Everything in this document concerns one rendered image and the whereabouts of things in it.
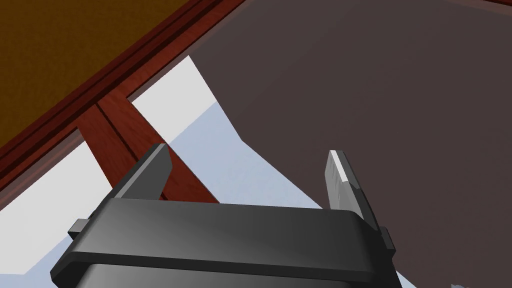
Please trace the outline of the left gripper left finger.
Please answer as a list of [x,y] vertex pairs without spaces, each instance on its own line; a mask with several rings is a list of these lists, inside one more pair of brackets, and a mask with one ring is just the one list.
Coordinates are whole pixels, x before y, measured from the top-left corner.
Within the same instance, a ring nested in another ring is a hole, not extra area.
[[172,168],[168,144],[156,143],[112,189],[111,197],[158,200]]

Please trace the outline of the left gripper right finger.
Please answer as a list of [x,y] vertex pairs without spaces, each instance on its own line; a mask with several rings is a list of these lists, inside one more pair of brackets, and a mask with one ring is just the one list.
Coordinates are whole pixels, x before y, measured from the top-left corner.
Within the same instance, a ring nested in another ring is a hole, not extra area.
[[342,150],[329,150],[324,176],[329,208],[355,212],[378,231],[375,214]]

